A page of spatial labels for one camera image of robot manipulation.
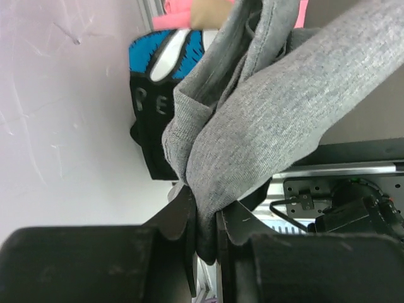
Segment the grey t shirt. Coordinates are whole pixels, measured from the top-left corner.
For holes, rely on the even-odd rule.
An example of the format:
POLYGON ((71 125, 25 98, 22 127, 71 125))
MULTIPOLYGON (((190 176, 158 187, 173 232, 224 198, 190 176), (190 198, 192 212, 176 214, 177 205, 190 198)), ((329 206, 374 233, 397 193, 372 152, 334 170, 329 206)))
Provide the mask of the grey t shirt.
POLYGON ((236 1, 174 89, 165 157, 196 200, 196 251, 215 262, 215 215, 320 144, 403 136, 403 2, 325 1, 333 20, 295 28, 298 1, 236 1))

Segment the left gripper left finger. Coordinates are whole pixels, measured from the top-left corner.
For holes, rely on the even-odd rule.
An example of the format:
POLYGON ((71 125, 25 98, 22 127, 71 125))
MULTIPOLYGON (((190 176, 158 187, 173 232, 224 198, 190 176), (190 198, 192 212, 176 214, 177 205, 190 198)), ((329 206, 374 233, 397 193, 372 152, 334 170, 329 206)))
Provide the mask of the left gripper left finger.
POLYGON ((188 187, 143 225, 19 229, 1 246, 1 301, 191 302, 195 251, 188 187))

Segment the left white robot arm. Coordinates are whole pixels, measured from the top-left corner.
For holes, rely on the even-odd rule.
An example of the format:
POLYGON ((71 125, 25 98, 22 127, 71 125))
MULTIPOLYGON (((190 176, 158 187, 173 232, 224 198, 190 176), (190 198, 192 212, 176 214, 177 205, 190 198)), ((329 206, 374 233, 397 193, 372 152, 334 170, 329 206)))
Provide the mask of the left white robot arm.
MULTIPOLYGON (((365 179, 323 179, 291 204, 326 208, 302 235, 235 202, 217 213, 219 302, 402 302, 403 215, 365 179)), ((194 302, 188 188, 137 226, 31 227, 1 247, 2 302, 194 302)))

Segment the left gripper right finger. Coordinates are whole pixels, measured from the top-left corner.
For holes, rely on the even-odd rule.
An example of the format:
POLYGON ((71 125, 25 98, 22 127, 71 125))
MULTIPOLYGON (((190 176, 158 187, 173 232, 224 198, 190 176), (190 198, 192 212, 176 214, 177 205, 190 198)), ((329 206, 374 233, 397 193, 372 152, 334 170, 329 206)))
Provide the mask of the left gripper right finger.
POLYGON ((375 234, 279 234, 239 202, 217 213, 220 302, 402 302, 403 251, 375 234))

